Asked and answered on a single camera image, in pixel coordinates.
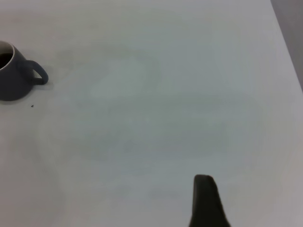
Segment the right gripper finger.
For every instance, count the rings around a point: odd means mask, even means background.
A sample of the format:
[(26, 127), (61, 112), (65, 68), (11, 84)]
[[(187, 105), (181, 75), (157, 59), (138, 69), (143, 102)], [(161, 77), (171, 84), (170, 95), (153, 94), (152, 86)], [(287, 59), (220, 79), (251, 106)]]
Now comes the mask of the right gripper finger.
[(196, 175), (190, 227), (230, 227), (218, 187), (209, 175)]

